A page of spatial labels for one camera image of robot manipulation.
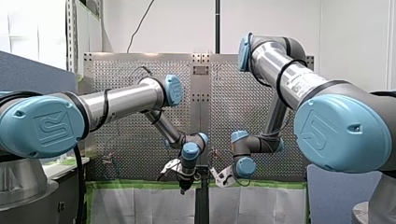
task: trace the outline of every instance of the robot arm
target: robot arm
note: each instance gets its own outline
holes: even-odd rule
[[[217,174],[220,187],[234,178],[250,178],[256,164],[251,153],[283,148],[279,133],[288,109],[296,111],[294,133],[304,155],[335,172],[396,170],[396,94],[366,92],[344,80],[327,80],[304,66],[302,46],[286,37],[245,36],[239,69],[275,89],[264,134],[232,134],[233,166]]]
[[[148,111],[145,115],[166,138],[171,148],[181,149],[180,159],[169,161],[158,179],[161,179],[168,171],[175,172],[181,193],[184,194],[184,191],[188,190],[194,182],[196,162],[204,152],[208,138],[204,133],[190,135],[180,133],[162,111]]]
[[[177,173],[188,182],[180,183],[187,190],[207,137],[203,133],[180,134],[163,114],[164,106],[179,105],[181,98],[181,83],[173,75],[162,79],[146,77],[135,86],[82,96],[71,92],[5,93],[0,98],[0,148],[23,158],[56,157],[102,125],[141,112],[171,147],[181,149]]]

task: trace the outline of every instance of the black pole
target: black pole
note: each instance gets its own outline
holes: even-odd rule
[[[197,171],[201,175],[201,187],[195,190],[194,224],[209,224],[209,169],[199,165]]]
[[[220,54],[220,0],[216,0],[216,53]]]

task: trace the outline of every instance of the pegboard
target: pegboard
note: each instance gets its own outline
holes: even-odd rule
[[[191,56],[88,53],[84,58],[85,75],[92,79],[92,92],[137,84],[147,73],[156,77],[177,75],[183,84],[183,101],[164,113],[178,130],[190,132]],[[95,132],[96,157],[88,166],[91,180],[108,178],[154,180],[165,164],[175,158],[178,150],[165,147],[164,138],[143,114],[134,114],[105,125]],[[112,155],[112,164],[104,164]]]
[[[251,74],[238,72],[236,55],[206,54],[208,73],[199,75],[194,74],[194,68],[203,62],[197,63],[197,54],[88,53],[85,56],[84,74],[91,81],[91,90],[85,92],[134,85],[146,75],[144,70],[132,74],[142,65],[154,76],[179,76],[184,88],[183,102],[176,108],[165,108],[165,114],[184,133],[196,132],[198,125],[201,130],[207,130],[208,151],[230,149],[230,134],[234,131],[260,133],[271,104],[272,89],[259,85]],[[313,65],[311,56],[308,59]],[[255,179],[304,180],[306,160],[292,132],[292,113],[290,117],[290,125],[282,133],[285,150],[253,156],[258,164]],[[97,156],[88,166],[90,180],[155,180],[164,165],[178,154],[178,150],[165,147],[163,137],[141,114],[107,124],[93,138]],[[103,163],[109,154],[114,161],[111,166]],[[220,170],[231,164],[232,155],[219,151],[209,159]]]

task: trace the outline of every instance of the robot logo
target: robot logo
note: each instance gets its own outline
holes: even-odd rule
[[[319,115],[315,110],[311,110],[300,138],[318,153],[326,147],[327,138],[336,134],[337,131],[328,120]]]
[[[59,111],[34,118],[35,130],[41,146],[50,146],[73,137],[70,118]]]

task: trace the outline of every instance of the blue end cap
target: blue end cap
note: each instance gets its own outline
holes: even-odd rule
[[[294,133],[305,156],[335,172],[366,173],[388,160],[391,135],[368,105],[343,95],[320,95],[303,103]]]
[[[181,156],[186,161],[193,161],[197,159],[199,155],[199,147],[193,142],[184,144],[183,150],[181,151]]]
[[[248,35],[245,35],[239,45],[238,69],[241,72],[248,72]]]
[[[183,88],[180,79],[175,75],[167,75],[165,78],[166,100],[170,106],[180,105],[183,98]]]
[[[238,141],[239,139],[248,137],[247,131],[236,131],[231,134],[231,143]]]
[[[285,141],[283,141],[283,138],[280,138],[279,145],[277,146],[276,152],[281,152],[285,148]]]
[[[240,159],[236,163],[236,173],[240,178],[251,178],[256,172],[256,162],[250,157]]]
[[[64,99],[37,96],[0,116],[0,144],[24,158],[52,158],[72,149],[84,132],[84,118]]]
[[[205,145],[207,145],[207,143],[209,142],[209,138],[207,137],[207,135],[204,133],[198,133],[198,134],[202,137],[202,139],[204,139]]]

